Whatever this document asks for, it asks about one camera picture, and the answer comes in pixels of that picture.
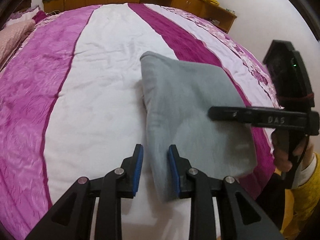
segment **folded gray garment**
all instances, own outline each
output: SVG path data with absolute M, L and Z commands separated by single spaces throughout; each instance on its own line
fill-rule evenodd
M 237 122 L 213 122 L 207 116 L 211 106 L 244 107 L 223 69 L 150 51 L 140 61 L 148 112 L 147 149 L 160 200 L 176 198 L 167 160 L 171 144 L 210 177 L 252 172 L 257 160 L 250 129 Z

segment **purple fabric stripe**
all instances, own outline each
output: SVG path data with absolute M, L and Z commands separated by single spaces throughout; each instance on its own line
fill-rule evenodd
M 171 20 L 147 8 L 143 4 L 129 4 L 129 7 L 162 36 L 168 46 L 173 49 L 179 60 L 207 63 L 222 68 L 218 57 L 207 49 L 202 41 L 194 38 L 190 33 Z M 228 73 L 227 75 L 236 87 L 244 104 L 251 106 L 241 88 L 233 81 Z M 256 148 L 258 165 L 253 173 L 241 178 L 240 183 L 253 198 L 257 198 L 274 172 L 274 167 L 272 161 L 270 161 L 271 149 L 263 129 L 252 128 L 252 136 Z
M 24 239 L 52 205 L 44 159 L 45 131 L 92 12 L 65 12 L 39 27 L 0 79 L 0 221 Z

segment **bed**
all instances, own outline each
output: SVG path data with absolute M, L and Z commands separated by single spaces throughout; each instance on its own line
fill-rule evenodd
M 146 51 L 209 64 L 214 55 L 245 105 L 277 106 L 254 56 L 183 10 L 109 4 L 46 18 L 0 72 L 0 222 L 16 240 L 77 178 L 103 177 L 146 145 Z M 252 128 L 258 165 L 240 184 L 253 198 L 274 172 L 270 134 Z M 122 200 L 123 239 L 187 239 L 189 221 L 189 200 L 158 200 L 146 153 L 137 196 Z

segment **yellow sleeve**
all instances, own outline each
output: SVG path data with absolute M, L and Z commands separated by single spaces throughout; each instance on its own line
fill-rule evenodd
M 297 189 L 292 189 L 294 196 L 293 220 L 296 220 L 299 230 L 301 230 L 308 218 L 313 213 L 320 199 L 320 156 L 316 154 L 317 164 L 311 178 Z

